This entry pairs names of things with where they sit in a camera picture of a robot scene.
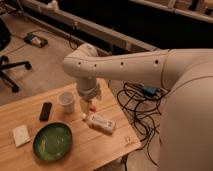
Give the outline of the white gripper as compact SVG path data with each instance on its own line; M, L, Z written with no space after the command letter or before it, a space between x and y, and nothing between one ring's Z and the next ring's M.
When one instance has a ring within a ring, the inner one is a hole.
M81 111L85 114L90 112L91 102L100 93L100 84L96 78L77 78L77 92L80 99Z

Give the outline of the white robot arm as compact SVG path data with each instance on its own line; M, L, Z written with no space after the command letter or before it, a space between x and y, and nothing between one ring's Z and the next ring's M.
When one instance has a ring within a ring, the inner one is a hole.
M99 78L164 88L158 171L213 171L213 49L173 49L100 57L83 44L63 60L84 100Z

